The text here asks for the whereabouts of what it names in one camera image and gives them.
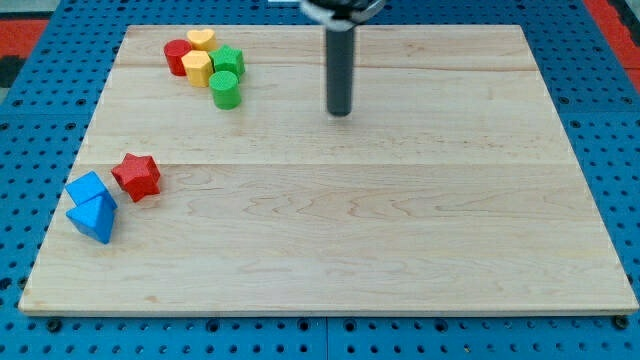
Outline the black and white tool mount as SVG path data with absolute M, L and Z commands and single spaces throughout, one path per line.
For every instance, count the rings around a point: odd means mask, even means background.
M 386 6 L 386 0 L 300 0 L 299 8 L 325 28 L 344 32 L 362 25 Z

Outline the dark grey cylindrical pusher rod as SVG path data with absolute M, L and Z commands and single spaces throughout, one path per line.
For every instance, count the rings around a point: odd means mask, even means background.
M 325 30 L 326 106 L 329 114 L 344 117 L 352 110 L 355 31 Z

